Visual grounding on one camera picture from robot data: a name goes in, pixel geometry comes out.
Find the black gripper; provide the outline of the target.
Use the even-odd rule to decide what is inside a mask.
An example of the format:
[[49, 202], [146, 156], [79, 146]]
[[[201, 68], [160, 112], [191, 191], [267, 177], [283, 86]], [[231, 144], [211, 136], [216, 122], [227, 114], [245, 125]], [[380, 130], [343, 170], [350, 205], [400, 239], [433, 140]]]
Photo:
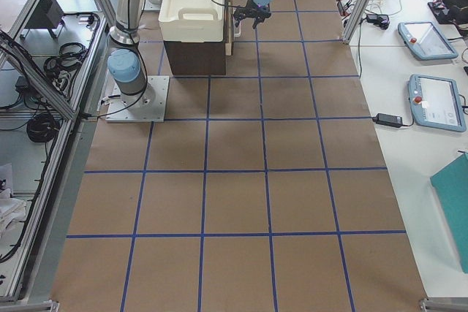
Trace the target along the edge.
[[252, 28], [256, 29], [266, 19], [271, 17], [271, 10], [269, 5], [260, 6], [255, 4], [252, 0], [248, 0], [244, 6], [236, 7], [233, 14], [236, 23], [240, 23], [247, 18], [253, 18]]

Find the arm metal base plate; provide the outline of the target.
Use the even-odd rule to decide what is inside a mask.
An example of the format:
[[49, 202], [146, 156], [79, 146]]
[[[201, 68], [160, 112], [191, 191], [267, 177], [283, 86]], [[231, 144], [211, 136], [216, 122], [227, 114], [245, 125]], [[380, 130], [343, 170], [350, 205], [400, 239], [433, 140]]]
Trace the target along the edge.
[[148, 86], [140, 98], [139, 95], [121, 95], [117, 83], [114, 83], [105, 120], [110, 123], [145, 123], [163, 122], [170, 78], [168, 76], [148, 76]]

